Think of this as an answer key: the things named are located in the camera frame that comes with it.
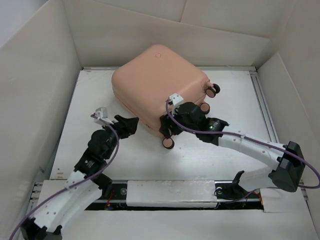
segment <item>white panel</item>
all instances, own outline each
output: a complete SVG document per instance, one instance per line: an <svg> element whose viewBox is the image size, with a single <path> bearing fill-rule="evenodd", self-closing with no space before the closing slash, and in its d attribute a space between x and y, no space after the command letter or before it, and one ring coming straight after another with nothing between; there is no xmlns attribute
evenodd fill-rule
<svg viewBox="0 0 320 240"><path fill-rule="evenodd" d="M275 54L258 70L258 74L280 141L292 140L299 143L304 158L319 171L320 144L309 124L301 99L280 55ZM303 180L306 185L316 185L318 183L316 176L308 168L304 170ZM318 206L320 191L311 189L307 193L311 215L319 233L320 211Z"/></svg>
<svg viewBox="0 0 320 240"><path fill-rule="evenodd" d="M180 22L187 0L96 0L100 3Z"/></svg>
<svg viewBox="0 0 320 240"><path fill-rule="evenodd" d="M39 203L61 188L45 181ZM307 210L83 211L63 240L318 240Z"/></svg>
<svg viewBox="0 0 320 240"><path fill-rule="evenodd" d="M279 54L320 142L320 1L298 0L286 26Z"/></svg>
<svg viewBox="0 0 320 240"><path fill-rule="evenodd" d="M187 0L181 22L270 37L292 0Z"/></svg>
<svg viewBox="0 0 320 240"><path fill-rule="evenodd" d="M49 0L0 48L0 236L49 161L79 70L61 0Z"/></svg>
<svg viewBox="0 0 320 240"><path fill-rule="evenodd" d="M289 213L295 211L309 211L301 189L287 192L281 189L261 189L263 208L265 213Z"/></svg>
<svg viewBox="0 0 320 240"><path fill-rule="evenodd" d="M212 82L221 87L210 104L209 117L228 121L233 127L261 139L269 135L256 93L247 71L204 70ZM90 115L99 107L107 107L114 115L133 117L114 96L113 70L81 71L58 151L51 179L66 179L87 148L91 134L100 129ZM114 180L232 180L237 172L253 171L265 165L231 149L200 141L183 132L173 137L175 146L165 149L161 139L139 124L136 134L120 141L118 155L105 171Z"/></svg>
<svg viewBox="0 0 320 240"><path fill-rule="evenodd" d="M128 181L126 204L170 208L196 208L198 204L199 208L214 208L217 205L215 190L214 180Z"/></svg>
<svg viewBox="0 0 320 240"><path fill-rule="evenodd" d="M250 66L268 39L173 22L92 0L63 0L82 66L121 66L153 44L196 65Z"/></svg>
<svg viewBox="0 0 320 240"><path fill-rule="evenodd" d="M0 1L0 47L46 2L47 0Z"/></svg>

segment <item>suitcase wheel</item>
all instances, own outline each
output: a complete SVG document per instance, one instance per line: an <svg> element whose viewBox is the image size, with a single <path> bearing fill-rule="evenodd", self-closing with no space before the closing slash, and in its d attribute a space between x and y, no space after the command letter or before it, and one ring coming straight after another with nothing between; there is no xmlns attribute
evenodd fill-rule
<svg viewBox="0 0 320 240"><path fill-rule="evenodd" d="M219 87L219 85L218 84L213 84L213 87L214 87L214 89L215 89L215 93L216 94L218 94L218 93L220 93L220 87Z"/></svg>
<svg viewBox="0 0 320 240"><path fill-rule="evenodd" d="M210 105L206 102L200 104L200 109L204 114L208 114L210 112Z"/></svg>
<svg viewBox="0 0 320 240"><path fill-rule="evenodd" d="M164 138L162 140L162 146L164 146L166 149L172 149L175 146L175 142L172 140L172 138Z"/></svg>
<svg viewBox="0 0 320 240"><path fill-rule="evenodd" d="M213 87L209 86L206 90L205 90L205 94L207 94L207 96L209 98L214 98L216 96L216 91L214 90Z"/></svg>

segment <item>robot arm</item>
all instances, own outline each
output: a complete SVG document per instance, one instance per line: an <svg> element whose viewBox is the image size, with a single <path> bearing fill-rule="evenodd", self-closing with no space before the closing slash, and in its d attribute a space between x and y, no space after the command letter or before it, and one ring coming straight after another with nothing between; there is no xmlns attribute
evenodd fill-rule
<svg viewBox="0 0 320 240"><path fill-rule="evenodd" d="M267 187L276 187L287 192L297 190L305 165L288 154L268 146L272 145L304 158L297 143L290 141L287 145L283 145L250 136L239 129L232 128L224 120L206 117L199 106L192 102L184 102L177 93L170 96L169 104L173 105L174 119L179 124L193 130L201 141L233 149L266 165L255 171L238 172L232 186L228 189L229 192L236 189L237 192L243 194ZM174 134L182 131L174 122L170 126ZM219 132L221 134L203 134L203 132Z"/></svg>
<svg viewBox="0 0 320 240"><path fill-rule="evenodd" d="M266 165L255 171L238 172L231 183L222 183L219 186L215 184L220 199L236 200L247 195L250 191L266 187L277 187L288 192L297 190L305 168L303 163L279 150L248 140L250 138L261 141L250 137L241 130L232 129L226 121L207 118L197 105L192 102L184 102L183 98L177 94L171 96L171 100L173 119L178 124L191 129L201 141L236 150ZM117 115L114 118L118 122L115 122L108 120L106 114L105 109L99 108L94 117L110 123L120 139L128 138L136 132L138 118L126 119ZM178 124L170 123L172 134L182 132ZM234 133L234 135L223 134L222 131ZM204 134L203 132L219 132L219 134ZM262 142L285 149L303 158L299 145L294 142L290 142L288 145ZM27 218L21 225L24 239L61 240L62 232L72 218L102 195L107 196L110 193L112 180L102 173L76 187L71 186L90 178L103 169L116 145L115 134L106 126L92 134L88 148L65 182L67 190L45 205L44 209L33 218Z"/></svg>
<svg viewBox="0 0 320 240"><path fill-rule="evenodd" d="M139 121L137 117L127 119L119 115L114 117L117 121L110 121L107 119L105 108L97 109L93 117L108 122L119 139L125 139L134 134ZM102 128L92 134L88 148L66 180L64 186L67 190L44 205L44 208L33 218L27 218L23 222L21 232L25 240L61 240L67 223L93 201L110 193L112 180L99 172L107 165L106 160L111 157L117 145L117 138L109 127ZM98 175L85 181L94 174Z"/></svg>

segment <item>pink suitcase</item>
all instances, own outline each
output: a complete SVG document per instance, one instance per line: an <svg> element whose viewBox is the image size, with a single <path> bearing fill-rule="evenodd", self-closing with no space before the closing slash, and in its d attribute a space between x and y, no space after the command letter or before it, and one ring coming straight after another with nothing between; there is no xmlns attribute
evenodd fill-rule
<svg viewBox="0 0 320 240"><path fill-rule="evenodd" d="M118 68L111 82L114 95L152 134L163 138L167 149L174 146L172 132L166 126L168 97L177 93L185 102L193 102L208 113L206 95L213 98L220 91L204 72L163 45L149 47Z"/></svg>

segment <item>white platform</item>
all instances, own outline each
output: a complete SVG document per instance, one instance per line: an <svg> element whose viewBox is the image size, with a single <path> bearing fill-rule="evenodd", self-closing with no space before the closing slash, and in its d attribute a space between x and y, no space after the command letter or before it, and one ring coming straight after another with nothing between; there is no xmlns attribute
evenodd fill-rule
<svg viewBox="0 0 320 240"><path fill-rule="evenodd" d="M114 115L133 117L116 99L111 86L113 70L81 71L60 144L51 179L66 179L87 148L91 134L99 129L90 115L96 108L107 107ZM205 70L220 85L221 93L206 98L211 106L209 117L229 122L233 127L268 139L256 93L248 71ZM114 180L232 180L241 170L264 166L230 149L216 147L183 132L174 136L175 147L167 150L161 140L138 126L135 135L120 141L116 160L105 171Z"/></svg>
<svg viewBox="0 0 320 240"><path fill-rule="evenodd" d="M133 117L112 92L113 68L82 70L73 94L50 178L41 196L63 187L74 165L100 127L90 118L96 108L107 107L109 117ZM209 117L263 139L270 139L250 73L246 70L205 69L221 93L207 98ZM189 133L174 136L167 150L161 140L140 124L135 135L120 141L119 153L104 172L114 180L232 180L241 170L262 163L230 149L199 141ZM302 193L262 190L264 212L239 211L85 211L65 232L64 240L101 239L310 239L317 235Z"/></svg>

